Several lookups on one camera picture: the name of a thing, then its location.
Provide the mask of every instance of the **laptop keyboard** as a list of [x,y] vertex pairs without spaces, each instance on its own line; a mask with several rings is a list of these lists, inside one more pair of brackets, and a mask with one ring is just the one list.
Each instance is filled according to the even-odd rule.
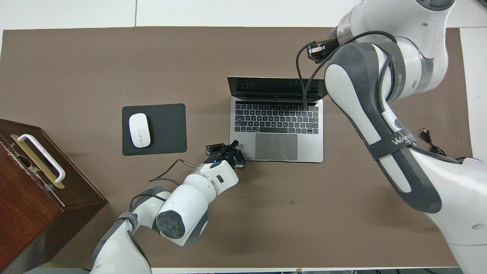
[[318,134],[318,104],[236,101],[235,131]]

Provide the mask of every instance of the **laptop trackpad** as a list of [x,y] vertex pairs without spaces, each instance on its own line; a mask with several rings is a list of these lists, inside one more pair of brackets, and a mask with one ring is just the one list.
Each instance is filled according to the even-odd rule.
[[255,159],[298,160],[295,134],[255,134]]

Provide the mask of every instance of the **black cable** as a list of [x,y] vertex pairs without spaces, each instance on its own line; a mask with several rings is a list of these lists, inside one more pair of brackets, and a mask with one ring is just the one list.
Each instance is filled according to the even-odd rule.
[[154,181],[157,181],[157,180],[165,180],[165,181],[170,181],[170,182],[173,182],[175,183],[177,186],[180,186],[181,184],[176,182],[175,180],[173,179],[170,179],[170,178],[165,178],[165,177],[162,177],[162,178],[154,178],[154,179],[150,179],[149,182],[154,182]]
[[171,165],[171,166],[170,166],[170,167],[169,167],[169,168],[168,168],[166,171],[164,171],[164,172],[163,172],[161,175],[157,176],[157,177],[156,177],[156,178],[154,178],[154,179],[158,179],[158,178],[160,178],[160,177],[164,176],[164,174],[166,174],[167,172],[169,172],[169,170],[171,170],[171,168],[172,168],[172,167],[173,167],[173,166],[174,166],[174,165],[175,165],[177,162],[181,162],[181,163],[183,163],[183,164],[185,164],[185,165],[190,165],[190,166],[192,166],[192,167],[196,167],[195,165],[193,165],[193,164],[191,164],[191,163],[188,163],[188,162],[186,162],[186,161],[184,161],[184,160],[177,159],[177,160],[175,160],[175,161],[174,161],[174,163],[172,163],[172,165]]
[[166,201],[166,199],[161,198],[161,197],[159,197],[159,196],[157,196],[157,195],[145,194],[145,193],[137,194],[137,195],[135,195],[135,196],[132,198],[132,200],[130,200],[130,204],[129,204],[129,211],[130,211],[130,212],[132,212],[132,211],[133,211],[133,201],[134,201],[135,199],[137,199],[138,197],[140,197],[140,196],[151,196],[151,197],[157,198],[157,199],[159,199],[159,200],[161,200],[161,201],[164,201],[164,202]]
[[316,44],[316,41],[313,41],[313,42],[309,42],[307,43],[304,47],[302,47],[299,51],[298,51],[298,54],[296,55],[296,70],[298,71],[298,76],[300,78],[300,82],[301,82],[301,89],[304,90],[304,81],[303,81],[303,78],[301,76],[301,70],[300,70],[300,55],[301,53],[308,48],[308,46],[310,45],[314,45]]
[[[303,106],[306,106],[306,102],[307,102],[307,94],[308,94],[308,90],[309,90],[309,87],[311,86],[311,82],[313,81],[313,79],[315,78],[315,75],[318,73],[318,71],[325,65],[325,63],[327,61],[329,61],[331,59],[331,57],[335,54],[335,52],[338,51],[338,49],[340,49],[342,46],[348,44],[348,43],[351,43],[361,37],[364,37],[366,35],[372,35],[372,34],[378,34],[378,35],[383,35],[383,36],[386,36],[387,38],[389,38],[392,42],[396,43],[397,44],[397,40],[395,39],[395,37],[387,32],[384,32],[384,31],[367,31],[367,32],[364,32],[364,33],[361,33],[357,36],[354,36],[352,37],[350,40],[346,41],[345,43],[343,43],[342,45],[340,45],[339,47],[337,47],[334,51],[332,51],[330,53],[330,55],[328,55],[325,59],[323,59],[321,61],[321,64],[318,66],[318,68],[316,68],[315,72],[313,73],[313,75],[309,78],[308,80],[308,83],[306,84],[306,87],[304,88],[303,90]],[[298,76],[300,78],[300,81],[302,82],[301,84],[301,87],[303,86],[304,82],[303,82],[303,79],[301,77],[301,73],[300,73],[300,70],[299,70],[299,63],[298,63],[298,59],[299,59],[299,55],[301,54],[301,52],[303,51],[303,49],[300,50],[300,52],[298,53],[298,56],[296,56],[296,70],[298,71]]]
[[428,272],[429,272],[429,273],[431,273],[431,274],[438,274],[438,273],[433,272],[433,271],[431,271],[431,270],[429,270],[429,269],[427,269],[427,268],[423,268],[423,269],[424,269],[424,270],[426,270],[426,271],[428,271]]
[[430,135],[430,131],[427,130],[426,128],[423,128],[423,130],[421,131],[421,133],[419,134],[419,137],[425,141],[428,145],[430,145],[430,151],[435,153],[435,154],[438,154],[438,155],[442,155],[442,156],[446,156],[447,154],[439,147],[433,145],[433,142],[431,140],[431,135]]
[[[384,66],[380,70],[379,80],[377,81],[377,89],[379,91],[379,96],[377,97],[377,99],[379,100],[379,102],[377,102],[377,103],[380,106],[381,112],[384,112],[385,111],[384,105],[382,104],[382,81],[384,80],[384,76],[386,75],[387,68],[390,65],[392,65],[392,60],[389,57],[389,55],[387,55],[387,59],[384,62]],[[392,90],[393,87],[394,87],[394,85],[391,83],[391,88],[389,89],[389,94],[391,93],[391,90]]]

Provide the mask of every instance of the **white mouse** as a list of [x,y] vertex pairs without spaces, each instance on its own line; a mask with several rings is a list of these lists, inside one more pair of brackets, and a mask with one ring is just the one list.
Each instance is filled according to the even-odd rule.
[[129,118],[129,130],[132,143],[138,148],[150,145],[149,124],[147,116],[143,113],[136,113]]

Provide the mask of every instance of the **mouse pad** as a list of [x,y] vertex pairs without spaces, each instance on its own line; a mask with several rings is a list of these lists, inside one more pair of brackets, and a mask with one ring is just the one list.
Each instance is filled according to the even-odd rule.
[[[137,148],[132,142],[129,118],[147,116],[150,145]],[[186,152],[186,107],[184,104],[126,106],[122,108],[122,153],[125,156]]]

